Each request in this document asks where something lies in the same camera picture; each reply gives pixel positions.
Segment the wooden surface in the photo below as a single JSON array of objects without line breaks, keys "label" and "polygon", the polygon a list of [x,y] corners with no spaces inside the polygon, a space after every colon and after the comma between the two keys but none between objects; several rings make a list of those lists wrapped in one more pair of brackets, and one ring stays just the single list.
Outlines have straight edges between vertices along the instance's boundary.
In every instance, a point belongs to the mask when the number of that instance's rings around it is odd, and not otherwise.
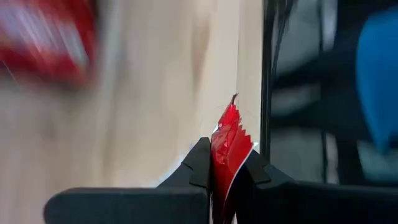
[{"label": "wooden surface", "polygon": [[42,223],[55,193],[157,185],[239,92],[259,140],[260,0],[130,0],[107,10],[99,80],[0,83],[0,220]]}]

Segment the blurred red object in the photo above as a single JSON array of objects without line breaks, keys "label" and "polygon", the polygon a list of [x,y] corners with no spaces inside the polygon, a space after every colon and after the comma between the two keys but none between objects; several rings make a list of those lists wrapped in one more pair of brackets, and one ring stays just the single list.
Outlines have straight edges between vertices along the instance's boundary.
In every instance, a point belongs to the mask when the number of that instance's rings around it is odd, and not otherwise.
[{"label": "blurred red object", "polygon": [[0,0],[0,60],[55,82],[84,85],[96,46],[86,0]]},{"label": "blurred red object", "polygon": [[250,155],[250,136],[239,125],[241,117],[234,105],[236,95],[218,121],[218,129],[211,136],[211,157],[214,170],[213,220],[214,223],[231,223],[234,209],[228,205],[233,180]]}]

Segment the blue object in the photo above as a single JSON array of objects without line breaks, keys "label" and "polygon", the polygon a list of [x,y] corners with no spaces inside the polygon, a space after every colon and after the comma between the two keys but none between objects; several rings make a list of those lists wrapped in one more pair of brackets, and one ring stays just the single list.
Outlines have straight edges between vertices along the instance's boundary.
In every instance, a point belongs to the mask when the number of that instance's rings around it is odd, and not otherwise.
[{"label": "blue object", "polygon": [[386,153],[391,138],[398,137],[398,7],[366,21],[359,36],[356,79],[376,149]]}]

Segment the red foil wrapper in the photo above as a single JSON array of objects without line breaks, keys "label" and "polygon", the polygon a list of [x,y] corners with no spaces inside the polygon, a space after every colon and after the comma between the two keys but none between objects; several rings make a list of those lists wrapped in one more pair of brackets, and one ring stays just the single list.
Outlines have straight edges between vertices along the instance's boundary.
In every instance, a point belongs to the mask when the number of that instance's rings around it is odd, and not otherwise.
[{"label": "red foil wrapper", "polygon": [[2,63],[56,82],[86,83],[96,45],[90,1],[0,0]]},{"label": "red foil wrapper", "polygon": [[218,121],[218,129],[211,136],[211,157],[213,160],[214,223],[231,223],[235,211],[228,205],[227,198],[233,180],[244,161],[250,155],[252,142],[240,124],[241,117],[234,105],[236,95]]}]

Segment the red packet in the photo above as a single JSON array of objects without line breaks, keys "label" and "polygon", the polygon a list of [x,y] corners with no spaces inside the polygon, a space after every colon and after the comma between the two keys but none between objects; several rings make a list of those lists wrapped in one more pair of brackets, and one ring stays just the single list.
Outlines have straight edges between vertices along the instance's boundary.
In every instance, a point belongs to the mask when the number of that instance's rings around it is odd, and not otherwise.
[{"label": "red packet", "polygon": [[0,63],[81,85],[95,51],[92,0],[0,0]]},{"label": "red packet", "polygon": [[214,223],[231,223],[234,210],[226,204],[228,193],[236,174],[252,150],[250,136],[240,124],[241,117],[234,105],[236,95],[218,121],[211,136],[211,157],[214,170],[213,220]]}]

